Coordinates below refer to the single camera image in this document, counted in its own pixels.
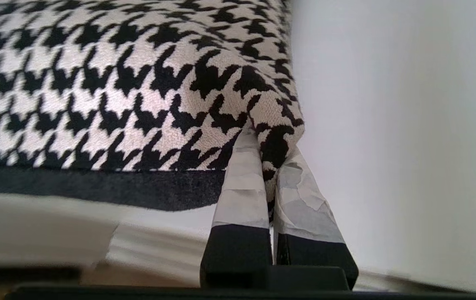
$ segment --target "black and white houndstooth pattern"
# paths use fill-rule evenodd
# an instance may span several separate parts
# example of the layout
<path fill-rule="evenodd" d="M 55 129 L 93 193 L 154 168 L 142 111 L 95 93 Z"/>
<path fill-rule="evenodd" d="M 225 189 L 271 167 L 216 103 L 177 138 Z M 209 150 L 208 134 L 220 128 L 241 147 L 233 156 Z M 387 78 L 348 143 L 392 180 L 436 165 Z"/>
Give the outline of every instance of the black and white houndstooth pattern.
<path fill-rule="evenodd" d="M 271 180 L 303 133 L 278 0 L 0 0 L 0 165 Z"/>

